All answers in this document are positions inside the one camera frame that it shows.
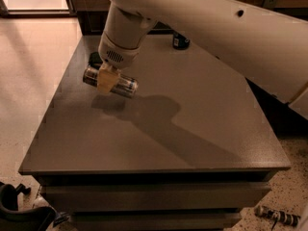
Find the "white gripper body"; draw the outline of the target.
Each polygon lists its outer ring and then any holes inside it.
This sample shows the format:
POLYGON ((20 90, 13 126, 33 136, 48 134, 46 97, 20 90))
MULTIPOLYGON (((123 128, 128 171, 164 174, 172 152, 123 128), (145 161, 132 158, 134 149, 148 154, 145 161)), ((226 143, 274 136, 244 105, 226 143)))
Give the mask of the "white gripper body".
POLYGON ((140 53, 140 49, 125 49, 113 43, 103 34, 98 46, 98 54, 104 63, 123 69, 132 64, 140 53))

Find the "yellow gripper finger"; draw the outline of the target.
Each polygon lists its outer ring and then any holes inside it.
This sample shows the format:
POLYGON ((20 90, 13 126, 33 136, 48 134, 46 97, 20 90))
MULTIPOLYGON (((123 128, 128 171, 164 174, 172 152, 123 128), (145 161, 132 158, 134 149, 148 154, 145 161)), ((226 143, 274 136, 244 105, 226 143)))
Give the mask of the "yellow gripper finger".
POLYGON ((98 70, 97 89, 104 94, 108 94, 118 83, 119 78, 120 71, 116 67, 103 63, 98 70))

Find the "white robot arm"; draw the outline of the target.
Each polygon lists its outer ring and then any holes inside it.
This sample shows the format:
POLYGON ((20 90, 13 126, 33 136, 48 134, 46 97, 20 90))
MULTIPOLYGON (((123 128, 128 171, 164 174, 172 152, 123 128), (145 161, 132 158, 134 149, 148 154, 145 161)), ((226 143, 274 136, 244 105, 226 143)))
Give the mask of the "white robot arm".
POLYGON ((162 22, 308 117, 308 22, 235 0, 110 0, 98 52, 124 68, 162 22))

